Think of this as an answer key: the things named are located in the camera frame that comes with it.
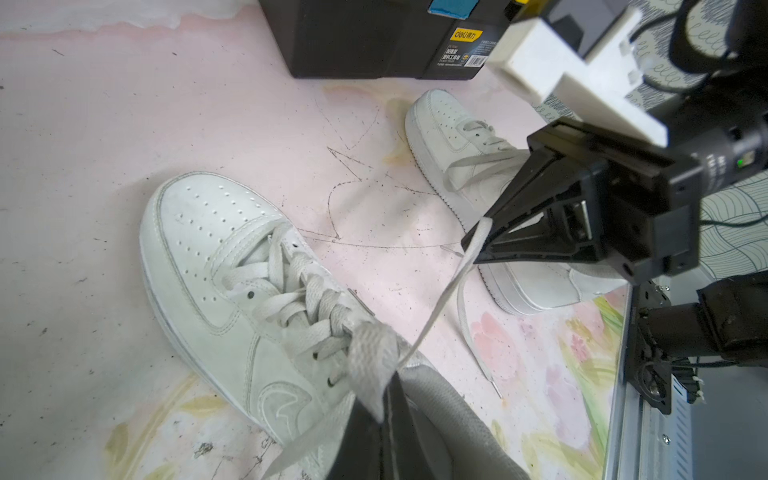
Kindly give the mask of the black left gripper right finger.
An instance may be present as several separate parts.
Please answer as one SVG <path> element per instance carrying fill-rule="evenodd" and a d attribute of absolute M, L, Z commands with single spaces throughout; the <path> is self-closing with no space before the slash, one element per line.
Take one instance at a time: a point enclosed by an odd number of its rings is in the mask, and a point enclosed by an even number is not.
<path fill-rule="evenodd" d="M 433 469 L 418 437 L 416 423 L 395 373 L 384 391 L 382 423 L 382 478 L 434 479 Z"/>

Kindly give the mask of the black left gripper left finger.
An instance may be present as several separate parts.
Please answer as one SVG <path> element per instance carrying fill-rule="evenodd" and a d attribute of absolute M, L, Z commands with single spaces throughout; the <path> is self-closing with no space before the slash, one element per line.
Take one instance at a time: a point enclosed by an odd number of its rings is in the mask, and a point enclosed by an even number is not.
<path fill-rule="evenodd" d="M 354 402 L 327 480 L 379 480 L 382 475 L 382 424 Z"/>

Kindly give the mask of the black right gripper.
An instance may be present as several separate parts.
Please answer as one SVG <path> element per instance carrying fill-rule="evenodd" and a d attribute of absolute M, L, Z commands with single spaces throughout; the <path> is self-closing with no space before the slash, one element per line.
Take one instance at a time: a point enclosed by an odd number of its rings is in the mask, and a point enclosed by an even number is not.
<path fill-rule="evenodd" d="M 461 240 L 476 264 L 608 263 L 631 282 L 699 260 L 702 200 L 767 167 L 767 81 L 716 78 L 654 117 L 657 147 L 570 119 L 533 133 L 531 157 Z"/>

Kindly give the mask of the white sneaker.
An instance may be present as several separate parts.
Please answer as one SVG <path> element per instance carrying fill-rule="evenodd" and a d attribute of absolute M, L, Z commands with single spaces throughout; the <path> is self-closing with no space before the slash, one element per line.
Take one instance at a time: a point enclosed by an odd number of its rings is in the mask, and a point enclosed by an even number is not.
<path fill-rule="evenodd" d="M 500 198 L 530 156 L 445 90 L 429 90 L 416 100 L 405 131 L 416 164 L 464 231 Z M 626 284 L 603 264 L 494 263 L 479 271 L 497 305 L 522 315 L 593 300 Z"/>
<path fill-rule="evenodd" d="M 326 479 L 354 402 L 382 419 L 397 373 L 441 477 L 525 477 L 417 347 L 337 282 L 257 192 L 207 172 L 172 178 L 150 197 L 139 244 L 174 348 L 281 446 L 268 476 L 298 466 Z"/>

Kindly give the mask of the yellow black plastic toolbox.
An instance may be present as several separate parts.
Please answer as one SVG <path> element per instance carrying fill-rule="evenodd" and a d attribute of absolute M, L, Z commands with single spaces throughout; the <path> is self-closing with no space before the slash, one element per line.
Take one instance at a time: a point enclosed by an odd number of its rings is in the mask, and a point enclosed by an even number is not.
<path fill-rule="evenodd" d="M 521 1 L 471 1 L 463 19 L 446 1 L 263 1 L 295 78 L 470 80 Z"/>

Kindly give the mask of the pink floral table mat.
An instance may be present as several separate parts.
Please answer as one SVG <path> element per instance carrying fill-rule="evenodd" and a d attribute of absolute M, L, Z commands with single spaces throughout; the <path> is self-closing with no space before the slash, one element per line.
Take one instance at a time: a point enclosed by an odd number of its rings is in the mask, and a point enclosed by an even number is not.
<path fill-rule="evenodd" d="M 463 231 L 405 137 L 426 81 L 296 80 L 257 5 L 142 28 L 94 2 L 1 7 L 1 475 L 259 479 L 271 436 L 169 343 L 140 225 L 170 180 L 207 261 L 266 204 L 416 341 Z"/>

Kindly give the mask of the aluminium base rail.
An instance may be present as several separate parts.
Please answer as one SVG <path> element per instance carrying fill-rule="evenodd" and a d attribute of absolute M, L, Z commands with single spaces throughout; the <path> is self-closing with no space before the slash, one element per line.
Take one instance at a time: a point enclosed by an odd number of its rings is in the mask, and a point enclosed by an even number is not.
<path fill-rule="evenodd" d="M 767 476 L 767 274 L 630 290 L 607 479 Z"/>

